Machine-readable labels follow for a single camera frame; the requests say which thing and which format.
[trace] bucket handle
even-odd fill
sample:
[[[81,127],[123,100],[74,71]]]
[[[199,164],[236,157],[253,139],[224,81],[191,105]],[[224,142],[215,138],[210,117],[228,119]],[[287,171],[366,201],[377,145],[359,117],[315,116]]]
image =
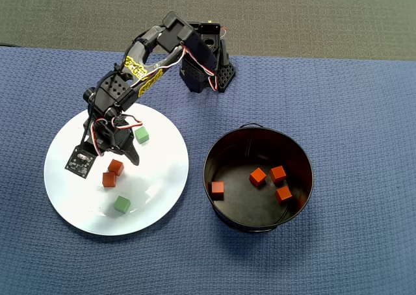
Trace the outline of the bucket handle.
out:
[[[249,126],[249,125],[256,125],[256,126],[259,126],[261,128],[264,128],[264,126],[262,126],[260,124],[257,124],[257,123],[247,123],[247,124],[241,125],[240,128],[243,128],[243,127],[246,127],[246,126]]]

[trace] robotic arm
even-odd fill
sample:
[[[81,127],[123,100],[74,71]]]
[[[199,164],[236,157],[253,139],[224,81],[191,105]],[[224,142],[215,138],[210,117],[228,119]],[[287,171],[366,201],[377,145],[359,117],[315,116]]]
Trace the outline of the robotic arm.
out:
[[[157,45],[169,55],[146,65]],[[142,124],[136,121],[137,124],[129,125],[125,120],[128,115],[123,111],[181,61],[180,76],[193,92],[201,92],[206,86],[224,92],[235,75],[225,41],[220,39],[219,24],[189,24],[170,12],[162,25],[135,38],[125,52],[122,64],[115,64],[114,70],[108,72],[95,88],[84,93],[88,119],[84,122],[81,143],[75,147],[66,169],[86,178],[96,157],[106,151],[125,155],[137,166],[139,156],[133,145],[131,128]]]

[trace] green cube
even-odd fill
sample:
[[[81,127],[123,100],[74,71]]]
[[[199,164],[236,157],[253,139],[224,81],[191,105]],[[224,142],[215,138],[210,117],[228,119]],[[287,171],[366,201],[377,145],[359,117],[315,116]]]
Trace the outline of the green cube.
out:
[[[116,203],[114,203],[114,208],[116,211],[122,212],[123,214],[127,213],[127,210],[130,207],[130,200],[118,196]]]
[[[139,144],[142,144],[143,142],[146,142],[149,140],[149,133],[144,127],[136,129],[135,135]]]

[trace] wooden block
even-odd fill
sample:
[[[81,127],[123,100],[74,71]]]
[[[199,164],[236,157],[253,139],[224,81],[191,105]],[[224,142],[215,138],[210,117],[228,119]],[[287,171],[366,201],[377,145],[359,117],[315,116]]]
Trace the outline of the wooden block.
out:
[[[287,199],[290,199],[291,197],[292,194],[288,186],[284,186],[283,188],[279,188],[276,190],[276,199],[278,199],[279,203]]]
[[[117,176],[120,176],[123,172],[124,164],[118,160],[112,160],[109,165],[109,172],[115,173]]]
[[[286,173],[282,166],[272,168],[270,170],[270,177],[273,183],[278,183],[286,179]]]
[[[253,185],[259,186],[262,183],[264,183],[266,180],[266,174],[264,171],[262,171],[260,168],[256,169],[252,174],[250,175],[250,181]]]
[[[116,203],[114,203],[114,209],[116,211],[122,212],[123,214],[127,213],[127,210],[130,207],[130,200],[123,198],[122,196],[118,196]]]
[[[115,173],[103,173],[103,186],[114,187],[116,186],[116,174]]]
[[[136,139],[137,139],[139,144],[142,144],[142,143],[149,140],[149,133],[146,130],[146,128],[144,128],[144,126],[142,126],[141,128],[136,129],[135,130],[135,135],[136,135]]]
[[[211,183],[211,194],[213,198],[219,199],[224,197],[224,182],[223,181],[213,181]]]

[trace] gray floor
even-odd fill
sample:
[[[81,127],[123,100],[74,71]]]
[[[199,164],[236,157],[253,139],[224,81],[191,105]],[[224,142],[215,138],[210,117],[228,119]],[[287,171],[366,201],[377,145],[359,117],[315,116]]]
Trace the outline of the gray floor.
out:
[[[0,0],[0,42],[124,51],[175,10],[232,55],[416,60],[416,0]]]

